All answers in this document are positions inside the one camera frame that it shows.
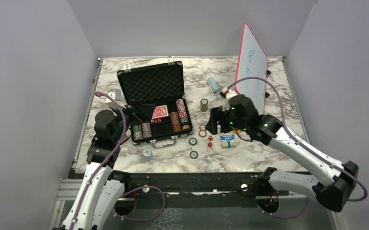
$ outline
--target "gray wall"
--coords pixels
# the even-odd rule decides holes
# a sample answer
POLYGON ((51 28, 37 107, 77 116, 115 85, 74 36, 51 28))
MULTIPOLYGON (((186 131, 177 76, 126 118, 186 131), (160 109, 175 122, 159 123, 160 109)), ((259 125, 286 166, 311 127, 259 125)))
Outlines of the gray wall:
POLYGON ((68 0, 100 57, 237 56, 248 23, 269 56, 289 53, 317 0, 68 0))
POLYGON ((95 70, 66 1, 0 1, 0 230, 48 227, 95 70))
MULTIPOLYGON (((320 0, 286 64, 311 142, 356 162, 369 189, 369 1, 320 0)), ((369 229, 369 198, 344 214, 349 229, 369 229)))

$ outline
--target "dice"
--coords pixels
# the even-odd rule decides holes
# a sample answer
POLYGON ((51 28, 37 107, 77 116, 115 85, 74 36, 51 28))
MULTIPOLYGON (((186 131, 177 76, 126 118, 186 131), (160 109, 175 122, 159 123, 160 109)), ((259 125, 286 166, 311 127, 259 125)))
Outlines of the dice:
POLYGON ((152 119, 150 122, 152 124, 159 124, 159 123, 162 123, 162 119, 161 118, 155 118, 155 119, 152 119))

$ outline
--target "white marble pattern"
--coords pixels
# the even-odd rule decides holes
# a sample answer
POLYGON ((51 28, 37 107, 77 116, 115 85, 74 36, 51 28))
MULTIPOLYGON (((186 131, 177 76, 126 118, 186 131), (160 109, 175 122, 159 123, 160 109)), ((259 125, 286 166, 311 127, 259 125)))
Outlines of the white marble pattern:
MULTIPOLYGON (((257 142, 245 142, 237 138, 237 146, 233 149, 222 149, 218 136, 214 137, 213 147, 207 147, 208 139, 198 136, 199 125, 209 119, 209 112, 200 111, 200 99, 209 100, 209 108, 220 106, 223 100, 211 94, 207 84, 208 77, 214 77, 220 87, 229 85, 235 79, 236 57, 175 57, 184 65, 185 99, 187 101, 194 134, 186 138, 179 138, 176 146, 163 149, 153 149, 147 146, 133 146, 131 141, 121 147, 118 160, 114 166, 116 170, 130 173, 201 173, 201 172, 261 172, 267 167, 276 167, 285 171, 305 171, 299 164, 286 155, 257 142), (198 140, 196 146, 188 144, 190 137, 198 140), (154 159, 148 161, 142 156, 142 150, 150 148, 154 159), (195 150, 199 156, 191 159, 189 152, 195 150)), ((107 92, 110 89, 120 89, 116 72, 123 69, 124 63, 130 63, 132 68, 166 63, 166 57, 141 58, 105 58, 97 91, 107 92)), ((295 106, 291 90, 286 78, 280 57, 268 59, 268 69, 272 72, 268 80, 279 90, 285 104, 285 115, 288 126, 300 137, 304 137, 300 118, 295 106)), ((265 113, 280 117, 279 103, 272 89, 267 86, 270 97, 265 101, 265 113)), ((86 165, 87 150, 94 136, 94 116, 101 110, 107 109, 102 99, 95 97, 88 117, 84 139, 79 154, 76 172, 83 173, 86 165)))

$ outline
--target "poker chip stack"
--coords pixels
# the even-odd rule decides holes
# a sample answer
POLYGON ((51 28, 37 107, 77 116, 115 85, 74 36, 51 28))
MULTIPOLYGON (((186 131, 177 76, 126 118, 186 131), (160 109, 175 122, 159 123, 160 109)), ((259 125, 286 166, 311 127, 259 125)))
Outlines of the poker chip stack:
POLYGON ((150 132, 150 123, 142 123, 142 132, 144 134, 144 138, 152 137, 152 133, 150 132))
POLYGON ((179 119, 179 115, 177 114, 177 112, 170 113, 170 119, 172 121, 173 132, 174 133, 180 132, 181 131, 180 119, 179 119))
POLYGON ((184 105, 183 99, 178 99, 176 101, 176 105, 177 105, 177 111, 179 113, 181 129, 183 131, 190 130, 191 128, 190 128, 190 123, 189 123, 189 117, 187 116, 186 106, 184 105))
POLYGON ((141 140, 144 137, 142 136, 142 127, 134 126, 134 140, 141 140))

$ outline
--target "black carrying case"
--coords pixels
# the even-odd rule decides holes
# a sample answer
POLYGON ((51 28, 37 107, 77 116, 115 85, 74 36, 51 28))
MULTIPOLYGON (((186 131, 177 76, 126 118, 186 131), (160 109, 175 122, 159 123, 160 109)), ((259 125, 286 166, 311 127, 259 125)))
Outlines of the black carrying case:
POLYGON ((184 99, 184 75, 183 63, 181 61, 172 61, 164 64, 145 66, 131 69, 128 63, 124 64, 124 70, 117 72, 118 81, 122 92, 128 104, 136 99, 142 104, 154 104, 156 106, 167 105, 168 114, 177 112, 176 100, 183 99, 189 118, 190 130, 173 132, 173 126, 170 116, 163 117, 162 123, 150 124, 152 137, 142 140, 134 140, 134 145, 152 143, 155 149, 173 146, 178 137, 186 137, 193 133, 193 125, 190 118, 187 102, 184 99), (172 144, 156 146, 157 141, 173 139, 172 144))

